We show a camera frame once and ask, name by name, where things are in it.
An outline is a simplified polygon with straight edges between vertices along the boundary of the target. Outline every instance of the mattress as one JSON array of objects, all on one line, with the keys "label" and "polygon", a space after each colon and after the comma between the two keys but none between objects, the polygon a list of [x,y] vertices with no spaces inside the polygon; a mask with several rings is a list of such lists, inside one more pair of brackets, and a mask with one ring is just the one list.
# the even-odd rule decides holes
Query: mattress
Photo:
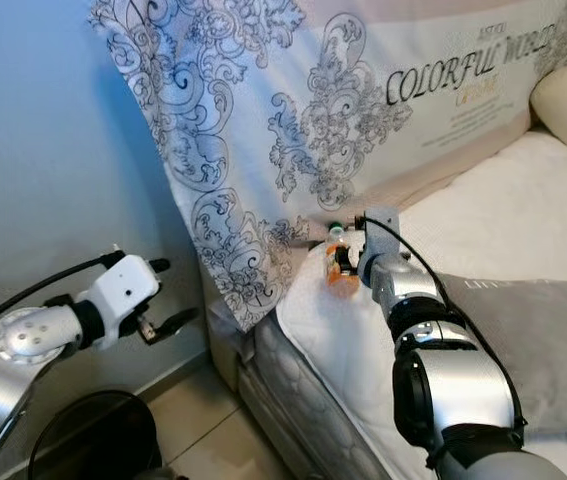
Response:
[{"label": "mattress", "polygon": [[[400,221],[405,237],[440,271],[501,280],[567,280],[567,147],[548,134],[528,132],[404,212]],[[362,241],[361,235],[351,238],[354,245]],[[360,472],[362,465],[369,467],[362,478],[433,478],[424,468],[425,452],[409,446],[392,420],[393,345],[380,308],[365,288],[345,302],[326,296],[323,255],[321,246],[310,252],[277,306],[284,335],[270,338],[266,346],[266,327],[257,330],[259,369],[272,390],[283,379],[296,385],[285,408],[320,412],[311,426],[330,432],[324,437],[362,440],[354,450],[346,448],[346,441],[331,448],[344,459],[359,458]],[[284,344],[295,355],[285,355],[276,367],[273,359]],[[263,360],[268,356],[269,364]],[[307,387],[307,378],[293,381],[301,364],[320,388]],[[345,427],[334,421],[336,414],[326,413],[330,409],[347,418]],[[567,433],[528,435],[527,448],[567,474]],[[353,478],[338,475],[334,478]]]}]

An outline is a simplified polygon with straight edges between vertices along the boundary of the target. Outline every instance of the gray mattress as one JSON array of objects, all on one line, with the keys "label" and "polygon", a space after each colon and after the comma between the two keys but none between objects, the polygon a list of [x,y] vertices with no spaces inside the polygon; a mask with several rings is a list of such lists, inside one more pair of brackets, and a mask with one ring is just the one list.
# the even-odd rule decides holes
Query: gray mattress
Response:
[{"label": "gray mattress", "polygon": [[[335,480],[390,479],[320,378],[285,337],[274,313],[254,329],[254,341],[255,355],[241,371],[241,395],[297,478],[322,478],[314,476],[322,473]],[[526,449],[549,458],[567,474],[567,433],[528,435]]]}]

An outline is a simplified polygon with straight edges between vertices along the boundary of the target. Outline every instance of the gray pillow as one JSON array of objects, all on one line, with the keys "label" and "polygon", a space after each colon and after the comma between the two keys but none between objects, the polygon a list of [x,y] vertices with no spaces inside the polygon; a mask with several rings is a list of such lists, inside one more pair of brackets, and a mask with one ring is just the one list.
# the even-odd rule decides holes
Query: gray pillow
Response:
[{"label": "gray pillow", "polygon": [[441,275],[504,363],[536,431],[567,431],[567,282]]}]

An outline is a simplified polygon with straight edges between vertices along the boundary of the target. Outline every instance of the white sheet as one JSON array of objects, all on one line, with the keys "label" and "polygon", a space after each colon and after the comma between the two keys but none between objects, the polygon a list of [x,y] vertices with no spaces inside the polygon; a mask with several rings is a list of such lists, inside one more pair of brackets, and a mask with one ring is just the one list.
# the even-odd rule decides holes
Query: white sheet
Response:
[{"label": "white sheet", "polygon": [[[567,147],[527,133],[402,214],[401,230],[447,273],[567,280]],[[394,426],[393,346],[380,308],[365,288],[345,301],[330,296],[323,257],[322,247],[310,252],[277,306],[281,327],[393,478],[433,478],[424,452]],[[567,441],[544,437],[528,448],[567,473]]]}]

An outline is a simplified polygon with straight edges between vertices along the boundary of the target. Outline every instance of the light blue wall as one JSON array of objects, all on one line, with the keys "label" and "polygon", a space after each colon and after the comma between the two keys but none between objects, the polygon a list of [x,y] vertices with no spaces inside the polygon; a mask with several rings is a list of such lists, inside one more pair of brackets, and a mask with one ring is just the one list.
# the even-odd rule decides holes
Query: light blue wall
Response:
[{"label": "light blue wall", "polygon": [[[89,3],[0,1],[0,301],[116,242],[173,261],[148,312],[160,322],[201,305],[196,259],[140,110],[86,22]],[[32,302],[75,293],[97,273]],[[74,398],[137,390],[205,348],[194,325],[153,348],[133,337],[79,353],[42,381],[0,470],[23,459],[49,416]]]}]

